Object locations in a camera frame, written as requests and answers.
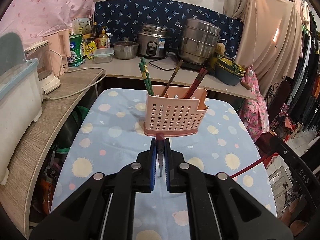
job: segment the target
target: green chopstick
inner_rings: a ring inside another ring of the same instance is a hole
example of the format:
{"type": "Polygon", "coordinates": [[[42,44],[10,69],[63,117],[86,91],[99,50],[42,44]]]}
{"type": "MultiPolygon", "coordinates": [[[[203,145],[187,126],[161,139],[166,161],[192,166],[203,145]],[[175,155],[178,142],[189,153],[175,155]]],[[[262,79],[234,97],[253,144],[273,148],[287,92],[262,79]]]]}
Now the green chopstick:
{"type": "Polygon", "coordinates": [[[151,80],[150,80],[150,76],[149,76],[149,71],[148,71],[146,60],[144,57],[141,58],[141,63],[144,65],[144,68],[146,70],[146,75],[147,75],[148,84],[149,84],[149,87],[151,90],[151,95],[154,96],[152,85],[151,85],[151,80]]]}
{"type": "Polygon", "coordinates": [[[141,75],[142,75],[144,84],[145,84],[145,86],[146,86],[147,92],[148,92],[149,95],[152,95],[152,94],[151,94],[150,87],[149,87],[149,83],[148,83],[148,79],[147,79],[147,75],[146,75],[146,71],[145,71],[145,69],[144,69],[143,63],[139,63],[139,68],[140,68],[141,75]]]}

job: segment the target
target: bolt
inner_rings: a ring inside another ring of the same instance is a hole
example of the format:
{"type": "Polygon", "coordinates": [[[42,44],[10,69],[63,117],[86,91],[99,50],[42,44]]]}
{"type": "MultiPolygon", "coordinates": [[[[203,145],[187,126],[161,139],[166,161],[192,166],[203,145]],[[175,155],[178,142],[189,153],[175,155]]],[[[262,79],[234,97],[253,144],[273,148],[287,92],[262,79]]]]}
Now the bolt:
{"type": "Polygon", "coordinates": [[[95,174],[93,175],[93,178],[94,178],[95,180],[100,180],[100,179],[103,178],[103,174],[102,174],[101,172],[97,172],[97,173],[95,173],[95,174]]]}
{"type": "Polygon", "coordinates": [[[183,170],[189,169],[190,165],[188,163],[180,163],[179,167],[183,170]]]}
{"type": "Polygon", "coordinates": [[[140,163],[132,163],[131,164],[131,168],[133,168],[134,170],[140,169],[141,164],[140,163]]]}
{"type": "Polygon", "coordinates": [[[219,173],[217,174],[217,177],[218,177],[218,179],[226,180],[226,179],[228,178],[228,175],[225,174],[224,172],[219,172],[219,173]]]}

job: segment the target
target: yellow package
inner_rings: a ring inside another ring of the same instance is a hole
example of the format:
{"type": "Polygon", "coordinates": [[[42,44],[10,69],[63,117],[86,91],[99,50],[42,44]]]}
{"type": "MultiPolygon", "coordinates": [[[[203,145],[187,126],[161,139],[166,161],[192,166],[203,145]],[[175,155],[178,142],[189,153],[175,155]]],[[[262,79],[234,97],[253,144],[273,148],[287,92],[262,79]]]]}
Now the yellow package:
{"type": "Polygon", "coordinates": [[[91,41],[87,46],[85,46],[85,54],[88,59],[93,59],[93,52],[97,49],[96,43],[91,41]]]}

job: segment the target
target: blue tablecloth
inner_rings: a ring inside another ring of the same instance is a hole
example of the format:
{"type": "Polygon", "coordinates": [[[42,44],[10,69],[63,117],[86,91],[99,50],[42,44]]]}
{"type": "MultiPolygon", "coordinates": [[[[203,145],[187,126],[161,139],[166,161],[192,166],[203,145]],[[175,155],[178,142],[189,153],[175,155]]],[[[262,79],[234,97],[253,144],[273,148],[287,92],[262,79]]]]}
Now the blue tablecloth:
{"type": "MultiPolygon", "coordinates": [[[[109,89],[95,101],[78,132],[54,193],[52,210],[92,174],[112,174],[150,148],[143,133],[146,92],[109,89]]],[[[260,158],[240,118],[228,103],[206,99],[209,106],[198,133],[170,138],[171,149],[203,172],[229,175],[260,158]]],[[[165,176],[151,194],[137,193],[132,239],[190,239],[185,194],[169,194],[165,176]]],[[[235,178],[247,192],[276,215],[276,205],[263,164],[235,178]]]]}

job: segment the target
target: wooden countertop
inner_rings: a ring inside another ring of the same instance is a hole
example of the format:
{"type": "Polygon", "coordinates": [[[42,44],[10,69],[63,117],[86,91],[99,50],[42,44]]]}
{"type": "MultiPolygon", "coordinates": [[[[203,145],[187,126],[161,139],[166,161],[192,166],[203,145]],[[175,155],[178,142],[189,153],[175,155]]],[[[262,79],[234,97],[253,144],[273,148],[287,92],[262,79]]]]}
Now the wooden countertop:
{"type": "MultiPolygon", "coordinates": [[[[138,65],[139,62],[140,62],[139,57],[135,57],[129,60],[121,60],[121,59],[113,58],[113,60],[109,63],[100,63],[100,64],[95,64],[93,60],[87,60],[81,66],[102,67],[107,71],[108,77],[142,79],[141,72],[139,70],[139,65],[138,65]]],[[[156,61],[154,64],[164,69],[175,68],[175,56],[169,55],[169,57],[156,61]]],[[[151,65],[148,66],[148,71],[152,81],[165,82],[165,83],[169,81],[173,73],[173,70],[164,71],[164,70],[157,69],[151,65]]],[[[172,83],[176,85],[182,85],[182,86],[191,86],[196,76],[197,76],[197,72],[180,69],[172,83]]],[[[216,91],[224,94],[245,98],[245,99],[251,99],[255,101],[258,100],[255,97],[255,95],[251,93],[251,91],[247,90],[242,85],[237,84],[236,86],[229,86],[221,82],[219,79],[210,75],[205,76],[205,78],[202,80],[199,87],[205,88],[207,90],[212,90],[212,91],[216,91]]]]}
{"type": "MultiPolygon", "coordinates": [[[[102,73],[99,69],[65,73],[60,77],[61,86],[49,96],[55,98],[79,91],[97,81],[102,73]]],[[[41,166],[57,133],[85,93],[86,90],[65,99],[43,101],[42,115],[30,124],[11,158],[8,181],[0,186],[0,202],[27,238],[31,199],[41,166]]]]}

